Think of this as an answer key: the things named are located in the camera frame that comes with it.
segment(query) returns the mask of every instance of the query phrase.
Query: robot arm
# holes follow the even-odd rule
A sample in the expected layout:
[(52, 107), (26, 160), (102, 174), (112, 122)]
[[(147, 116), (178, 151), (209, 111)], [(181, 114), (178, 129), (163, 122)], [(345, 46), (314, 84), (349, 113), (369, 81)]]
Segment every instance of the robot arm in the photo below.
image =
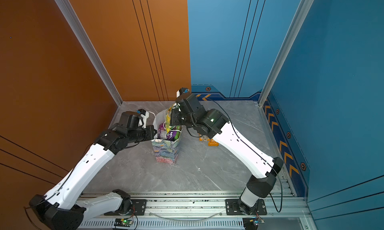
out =
[(177, 93), (176, 106), (172, 109), (171, 125), (194, 128), (200, 135), (213, 138), (240, 159), (252, 172), (238, 204), (249, 215), (259, 198), (265, 198), (276, 182), (283, 166), (279, 157), (272, 158), (255, 147), (240, 134), (223, 113), (216, 109), (206, 111), (197, 97), (182, 88)]
[[(206, 111), (188, 89), (180, 89), (175, 102), (171, 112), (171, 125), (192, 127), (199, 134), (213, 138), (238, 157), (252, 172), (238, 200), (241, 211), (250, 215), (257, 200), (266, 197), (272, 190), (283, 161), (278, 157), (273, 159), (260, 151), (243, 137), (220, 111)], [(56, 186), (44, 196), (35, 195), (29, 205), (39, 220), (52, 230), (71, 230), (76, 229), (82, 221), (103, 213), (128, 211), (131, 206), (130, 195), (119, 189), (92, 200), (78, 201), (77, 198), (109, 160), (119, 151), (129, 148), (129, 143), (138, 144), (154, 138), (157, 131), (153, 125), (146, 126), (148, 116), (149, 113), (143, 109), (122, 113), (119, 122), (96, 139), (76, 167)]]
[(121, 208), (130, 209), (130, 195), (122, 190), (87, 201), (77, 201), (79, 195), (99, 170), (119, 151), (132, 147), (129, 143), (148, 141), (157, 131), (146, 126), (149, 113), (123, 112), (117, 124), (102, 132), (88, 152), (56, 186), (44, 196), (35, 195), (29, 202), (39, 220), (52, 230), (76, 229), (82, 221)]

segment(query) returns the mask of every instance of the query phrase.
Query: white cable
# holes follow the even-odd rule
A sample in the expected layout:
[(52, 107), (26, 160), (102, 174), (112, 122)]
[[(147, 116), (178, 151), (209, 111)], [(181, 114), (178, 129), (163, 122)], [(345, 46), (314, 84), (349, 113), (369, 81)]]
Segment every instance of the white cable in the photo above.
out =
[(150, 112), (150, 111), (147, 111), (147, 112), (152, 113), (156, 117), (156, 114), (154, 114), (153, 112)]
[(177, 218), (167, 218), (167, 217), (159, 216), (159, 215), (157, 215), (157, 214), (155, 214), (155, 213), (152, 213), (152, 212), (149, 212), (149, 213), (152, 214), (152, 215), (155, 215), (156, 217), (163, 218), (163, 219), (167, 219), (167, 220), (171, 220), (171, 221), (176, 221), (176, 222), (204, 222), (204, 221), (207, 221), (208, 219), (213, 218), (214, 216), (216, 216), (216, 215), (218, 215), (218, 214), (220, 214), (220, 213), (222, 213), (222, 212), (223, 212), (223, 211), (218, 212), (218, 213), (215, 213), (214, 215), (209, 216), (209, 217), (206, 217), (206, 218), (200, 218), (200, 219), (186, 219), (186, 220), (184, 220), (184, 219), (177, 219)]

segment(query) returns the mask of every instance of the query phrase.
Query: aluminum frame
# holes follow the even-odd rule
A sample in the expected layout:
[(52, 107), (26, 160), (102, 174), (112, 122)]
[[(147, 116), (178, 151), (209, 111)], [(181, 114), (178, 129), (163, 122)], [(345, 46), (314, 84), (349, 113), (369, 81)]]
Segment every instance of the aluminum frame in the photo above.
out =
[(275, 83), (275, 80), (281, 70), (281, 67), (283, 66), (285, 59), (288, 56), (289, 51), (291, 50), (293, 42), (295, 41), (296, 36), (299, 33), (305, 18), (307, 17), (307, 14), (313, 4), (313, 1), (314, 0), (300, 1), (299, 7), (296, 10), (295, 16), (292, 19), (291, 25), (284, 38), (283, 44), (281, 45), (280, 51), (277, 54), (276, 60), (264, 84), (262, 93), (260, 94), (260, 98), (258, 101), (259, 106), (262, 106), (264, 104), (269, 92), (271, 91), (272, 86)]
[(89, 39), (83, 25), (81, 24), (79, 18), (77, 17), (71, 3), (69, 0), (55, 0), (57, 6), (60, 8), (60, 11), (67, 20), (72, 31), (79, 40), (81, 46), (83, 47), (88, 58), (91, 60), (94, 68), (98, 72), (100, 78), (103, 80), (103, 83), (107, 87), (109, 93), (111, 94), (113, 100), (118, 106), (122, 105), (122, 98), (113, 83), (111, 77), (108, 74), (107, 69), (105, 68), (103, 62), (101, 61), (96, 49), (94, 48), (91, 40)]
[[(99, 197), (103, 194), (82, 194), (80, 200)], [(198, 192), (145, 192), (131, 194), (132, 199), (146, 199), (146, 213), (144, 216), (138, 216), (140, 229), (244, 229), (243, 223), (236, 224), (233, 221), (242, 221), (244, 215), (229, 216), (225, 214), (227, 207), (225, 205), (226, 199), (239, 198), (241, 192), (236, 191), (198, 191)], [(270, 197), (264, 199), (265, 206), (268, 214), (262, 216), (265, 218), (299, 218), (303, 229), (316, 230), (310, 210), (301, 197), (283, 197), (283, 209), (278, 213)], [(280, 203), (280, 198), (275, 198), (277, 205)], [(201, 225), (199, 223), (190, 221), (180, 223), (179, 225), (169, 225), (167, 219), (159, 218), (156, 215), (165, 218), (180, 218), (180, 219), (199, 219), (210, 217), (214, 214), (213, 218), (207, 219), (205, 222), (219, 222), (219, 225)], [(82, 223), (79, 228), (104, 228), (110, 229), (113, 227), (115, 218), (122, 218), (120, 215), (116, 216), (98, 216), (89, 219)]]

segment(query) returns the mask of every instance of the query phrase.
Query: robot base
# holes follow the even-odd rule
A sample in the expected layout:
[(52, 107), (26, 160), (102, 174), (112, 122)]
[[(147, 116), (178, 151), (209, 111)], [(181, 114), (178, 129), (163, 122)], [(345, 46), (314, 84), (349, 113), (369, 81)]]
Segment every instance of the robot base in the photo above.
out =
[[(240, 210), (240, 206), (238, 204), (238, 199), (226, 199), (225, 200), (227, 215), (245, 215)], [(266, 207), (263, 199), (258, 199), (255, 206), (253, 207), (250, 215), (256, 215), (255, 210), (257, 210), (258, 215), (266, 215)]]

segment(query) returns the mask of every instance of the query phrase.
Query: blue wall panel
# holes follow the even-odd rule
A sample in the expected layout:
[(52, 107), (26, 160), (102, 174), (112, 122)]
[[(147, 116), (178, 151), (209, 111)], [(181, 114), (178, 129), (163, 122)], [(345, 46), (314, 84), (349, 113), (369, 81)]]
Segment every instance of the blue wall panel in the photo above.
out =
[(188, 0), (191, 83), (229, 97), (250, 0)]
[[(315, 0), (272, 88), (310, 166), (316, 218), (383, 207), (384, 8), (382, 0)], [(320, 230), (378, 227), (381, 210), (317, 220)], [(376, 215), (376, 222), (362, 220)]]
[(378, 209), (368, 212), (355, 213), (340, 217), (315, 220), (319, 230), (342, 229), (342, 230), (382, 230), (377, 219), (384, 215), (384, 209)]
[(214, 86), (226, 98), (261, 91), (299, 2), (188, 0), (192, 91)]
[(240, 74), (236, 97), (249, 97), (255, 89), (264, 87), (299, 3), (300, 0), (265, 1), (247, 69), (244, 64)]

